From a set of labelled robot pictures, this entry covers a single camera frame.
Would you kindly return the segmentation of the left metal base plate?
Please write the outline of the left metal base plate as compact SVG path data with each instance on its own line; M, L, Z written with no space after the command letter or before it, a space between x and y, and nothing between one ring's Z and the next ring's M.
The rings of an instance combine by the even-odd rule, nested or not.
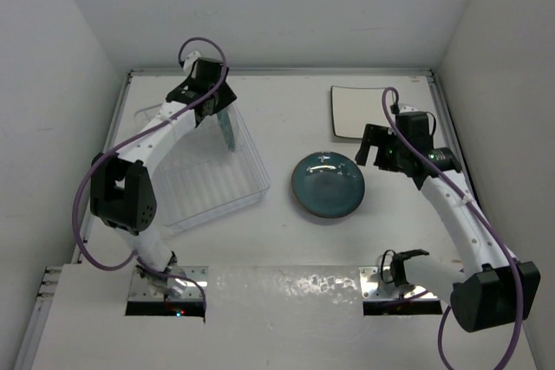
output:
M131 277L127 299L130 302L201 301L199 288L207 288L206 266L178 266L178 278L162 278L136 266Z

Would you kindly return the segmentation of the white square plate black rim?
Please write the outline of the white square plate black rim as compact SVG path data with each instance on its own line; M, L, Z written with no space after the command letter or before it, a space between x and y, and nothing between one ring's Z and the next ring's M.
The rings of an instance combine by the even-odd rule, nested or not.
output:
M362 141L362 136L342 136L336 134L335 132L332 133L332 141L336 143L360 143Z

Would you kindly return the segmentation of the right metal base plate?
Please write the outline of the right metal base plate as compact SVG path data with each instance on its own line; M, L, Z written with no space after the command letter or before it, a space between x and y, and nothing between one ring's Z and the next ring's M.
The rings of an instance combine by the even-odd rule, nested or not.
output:
M389 278L389 266L383 275L378 266L361 267L359 283L362 299L366 302L438 301L439 298L422 286L405 285L396 287L393 283L385 283L382 277Z

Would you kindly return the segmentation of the metal base plate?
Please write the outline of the metal base plate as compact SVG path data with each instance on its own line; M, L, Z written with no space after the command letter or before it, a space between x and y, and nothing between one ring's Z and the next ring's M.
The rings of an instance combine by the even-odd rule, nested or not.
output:
M178 266L178 278L162 278L136 266L131 277L127 299L130 302L201 301L199 288L207 288L206 266Z
M359 283L362 299L366 302L438 301L439 298L422 286L405 285L396 287L393 283L385 283L382 277L389 278L389 266L383 275L378 266L361 267Z

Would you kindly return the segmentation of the dark blue round plate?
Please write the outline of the dark blue round plate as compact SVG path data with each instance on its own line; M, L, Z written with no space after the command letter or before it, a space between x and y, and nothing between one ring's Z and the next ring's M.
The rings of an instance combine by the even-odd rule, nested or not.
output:
M326 219L346 217L365 196L358 165L335 152L316 152L301 159L291 173L295 200L310 214Z

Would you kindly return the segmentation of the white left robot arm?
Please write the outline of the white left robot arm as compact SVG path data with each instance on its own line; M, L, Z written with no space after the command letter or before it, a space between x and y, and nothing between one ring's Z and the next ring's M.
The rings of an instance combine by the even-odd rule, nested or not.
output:
M226 84L223 62L198 58L183 66L191 69L187 78L168 93L135 139L95 159L90 182L91 213L116 231L146 273L162 280L176 257L153 226L157 200L152 176L180 140L237 99Z

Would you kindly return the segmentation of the clear plastic dish rack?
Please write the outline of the clear plastic dish rack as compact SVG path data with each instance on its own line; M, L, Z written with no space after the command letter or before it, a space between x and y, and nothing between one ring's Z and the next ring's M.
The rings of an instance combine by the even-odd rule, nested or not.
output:
M227 108L236 140L230 152L217 115L182 138L153 173L154 223L168 236L261 201L271 182L236 105Z

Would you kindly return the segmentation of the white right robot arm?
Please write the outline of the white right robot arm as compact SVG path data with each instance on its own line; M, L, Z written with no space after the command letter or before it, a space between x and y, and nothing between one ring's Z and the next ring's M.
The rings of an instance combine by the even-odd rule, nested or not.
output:
M396 252L381 280L396 287L423 286L447 303L468 333L528 318L540 283L534 262L521 262L493 238L469 191L460 161L434 147L424 112L397 114L393 127L368 124L356 163L401 172L434 207L462 261L461 271L439 265L422 249Z

